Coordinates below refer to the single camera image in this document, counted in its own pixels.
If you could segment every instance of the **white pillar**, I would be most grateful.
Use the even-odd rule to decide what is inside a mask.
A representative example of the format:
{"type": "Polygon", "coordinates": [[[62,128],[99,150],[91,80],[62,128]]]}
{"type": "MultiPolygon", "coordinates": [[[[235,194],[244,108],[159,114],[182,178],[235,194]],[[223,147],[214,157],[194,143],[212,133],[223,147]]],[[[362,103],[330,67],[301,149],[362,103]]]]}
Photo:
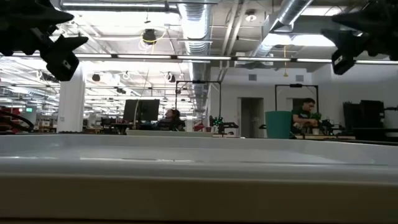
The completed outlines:
{"type": "Polygon", "coordinates": [[[69,82],[61,82],[57,132],[83,131],[86,72],[83,63],[69,82]]]}

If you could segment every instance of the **ceiling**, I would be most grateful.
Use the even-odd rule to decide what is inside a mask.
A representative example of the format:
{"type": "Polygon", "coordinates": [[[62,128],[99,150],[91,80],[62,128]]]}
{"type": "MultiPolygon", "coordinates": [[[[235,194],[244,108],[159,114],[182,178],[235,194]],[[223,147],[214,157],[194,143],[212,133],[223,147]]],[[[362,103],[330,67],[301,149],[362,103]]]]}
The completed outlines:
{"type": "MultiPolygon", "coordinates": [[[[228,21],[231,18],[231,9],[235,1],[217,1],[211,8],[211,34],[207,40],[210,44],[210,54],[220,55],[227,31],[228,21]]],[[[256,20],[242,20],[237,32],[231,53],[248,53],[256,48],[262,41],[262,26],[266,15],[277,11],[280,6],[275,1],[249,1],[247,9],[254,9],[256,20]]],[[[311,6],[304,11],[303,15],[331,16],[339,13],[345,7],[349,7],[355,1],[326,1],[315,0],[311,6]]],[[[166,54],[183,55],[187,39],[183,35],[180,16],[174,13],[163,12],[110,12],[110,11],[69,11],[75,19],[59,26],[52,39],[56,40],[59,35],[73,37],[84,35],[89,37],[87,44],[75,51],[76,54],[166,54]],[[155,29],[156,36],[160,39],[155,45],[146,45],[141,40],[141,35],[146,29],[155,29]]],[[[311,47],[286,45],[285,48],[274,47],[270,53],[275,57],[298,57],[298,58],[330,58],[335,47],[311,47]]],[[[124,100],[128,98],[159,98],[162,100],[161,112],[174,107],[175,84],[167,81],[167,74],[175,76],[176,80],[191,80],[189,62],[131,62],[114,60],[85,60],[81,62],[88,68],[85,102],[85,115],[97,111],[103,114],[122,113],[124,100]],[[100,82],[94,82],[92,75],[101,76],[100,82]],[[153,90],[142,90],[143,86],[154,87],[153,90]],[[113,86],[119,86],[126,90],[126,94],[116,92],[113,86]]],[[[0,105],[34,105],[42,106],[42,113],[56,113],[59,98],[58,83],[48,83],[40,79],[38,71],[48,73],[46,64],[39,58],[0,58],[0,105]],[[5,86],[36,85],[25,87],[5,86]]],[[[218,73],[218,63],[211,63],[216,68],[211,69],[212,77],[218,73]]],[[[316,70],[319,64],[294,63],[289,69],[301,68],[302,75],[316,70]]],[[[257,69],[257,74],[274,74],[275,82],[278,75],[283,71],[284,63],[274,63],[267,69],[257,69]]],[[[229,68],[226,73],[225,82],[246,83],[247,72],[242,77],[239,74],[243,68],[229,68]]],[[[196,99],[206,97],[203,93],[193,91],[191,85],[185,86],[178,100],[183,100],[178,108],[185,114],[192,114],[196,108],[196,99]]]]}

